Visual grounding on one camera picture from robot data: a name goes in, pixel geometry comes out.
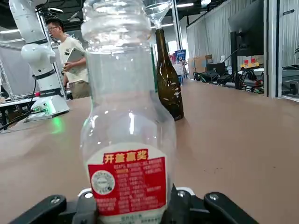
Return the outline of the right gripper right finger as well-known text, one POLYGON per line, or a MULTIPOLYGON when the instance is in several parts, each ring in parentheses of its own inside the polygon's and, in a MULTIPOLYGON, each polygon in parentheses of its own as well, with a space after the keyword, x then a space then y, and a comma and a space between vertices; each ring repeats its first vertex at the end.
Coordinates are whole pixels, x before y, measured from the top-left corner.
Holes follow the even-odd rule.
POLYGON ((210 192, 201 199, 173 185, 163 223, 256 224, 257 221, 223 193, 210 192))

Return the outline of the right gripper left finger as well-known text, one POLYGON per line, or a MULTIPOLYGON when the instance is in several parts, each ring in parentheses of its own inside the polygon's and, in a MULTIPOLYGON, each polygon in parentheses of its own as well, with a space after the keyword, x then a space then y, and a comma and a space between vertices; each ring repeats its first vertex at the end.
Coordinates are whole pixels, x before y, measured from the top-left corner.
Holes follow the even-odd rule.
POLYGON ((50 195, 10 221, 11 224, 97 224, 98 211, 91 190, 83 190, 77 199, 50 195))

